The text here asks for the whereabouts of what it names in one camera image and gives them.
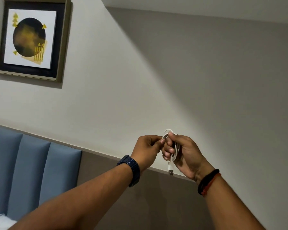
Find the person's left hand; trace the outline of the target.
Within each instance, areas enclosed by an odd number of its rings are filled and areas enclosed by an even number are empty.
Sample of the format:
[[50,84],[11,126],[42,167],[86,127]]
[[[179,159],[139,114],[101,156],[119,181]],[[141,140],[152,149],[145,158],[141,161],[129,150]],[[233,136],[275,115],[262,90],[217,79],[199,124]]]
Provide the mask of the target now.
[[131,158],[138,163],[142,174],[154,163],[159,152],[145,148],[144,136],[140,136],[134,146]]

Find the blue padded headboard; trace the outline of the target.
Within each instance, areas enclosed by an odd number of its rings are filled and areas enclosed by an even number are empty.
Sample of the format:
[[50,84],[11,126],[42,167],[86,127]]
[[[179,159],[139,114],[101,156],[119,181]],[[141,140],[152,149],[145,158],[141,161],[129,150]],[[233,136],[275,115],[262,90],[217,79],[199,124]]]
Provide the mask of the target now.
[[0,214],[20,220],[77,185],[82,151],[0,127]]

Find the person's right forearm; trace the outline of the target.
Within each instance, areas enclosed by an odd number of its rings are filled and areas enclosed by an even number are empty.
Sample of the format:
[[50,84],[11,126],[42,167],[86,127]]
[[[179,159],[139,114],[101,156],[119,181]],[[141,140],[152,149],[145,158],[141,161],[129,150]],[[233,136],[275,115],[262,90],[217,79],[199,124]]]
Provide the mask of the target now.
[[221,175],[209,185],[204,198],[215,230],[266,230]]

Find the dark blue wristwatch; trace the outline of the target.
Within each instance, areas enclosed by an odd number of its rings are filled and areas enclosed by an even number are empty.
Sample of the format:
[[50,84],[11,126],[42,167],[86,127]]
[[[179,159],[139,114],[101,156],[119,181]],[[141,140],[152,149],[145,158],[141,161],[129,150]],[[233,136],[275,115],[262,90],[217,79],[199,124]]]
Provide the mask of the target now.
[[125,155],[123,158],[121,158],[119,162],[116,164],[116,166],[119,166],[121,164],[127,164],[132,170],[133,178],[128,186],[131,188],[134,185],[136,185],[140,180],[140,176],[141,176],[140,167],[138,163],[129,155]]

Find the framed abstract wall picture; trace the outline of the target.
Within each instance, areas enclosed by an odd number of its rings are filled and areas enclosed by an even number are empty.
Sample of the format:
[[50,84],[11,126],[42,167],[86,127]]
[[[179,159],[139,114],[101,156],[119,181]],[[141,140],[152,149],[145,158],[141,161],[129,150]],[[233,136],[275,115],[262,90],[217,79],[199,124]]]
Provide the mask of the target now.
[[0,0],[0,75],[62,82],[71,0]]

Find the person's left forearm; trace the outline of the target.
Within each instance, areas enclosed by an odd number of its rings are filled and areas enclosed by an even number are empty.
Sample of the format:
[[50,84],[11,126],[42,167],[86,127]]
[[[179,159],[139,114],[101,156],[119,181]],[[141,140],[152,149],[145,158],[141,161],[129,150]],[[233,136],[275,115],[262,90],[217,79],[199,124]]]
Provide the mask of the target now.
[[133,179],[125,163],[45,202],[8,230],[94,228]]

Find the person's right hand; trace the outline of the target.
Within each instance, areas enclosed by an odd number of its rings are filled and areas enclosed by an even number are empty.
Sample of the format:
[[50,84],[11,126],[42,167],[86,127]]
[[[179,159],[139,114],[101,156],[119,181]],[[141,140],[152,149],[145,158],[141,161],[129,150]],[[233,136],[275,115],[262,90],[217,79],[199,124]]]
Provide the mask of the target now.
[[[162,157],[169,161],[175,153],[173,145],[167,145],[167,138],[162,148]],[[184,176],[195,181],[198,185],[201,180],[214,170],[214,167],[203,156],[197,144],[190,138],[189,145],[180,145],[180,157],[177,156],[174,164]]]

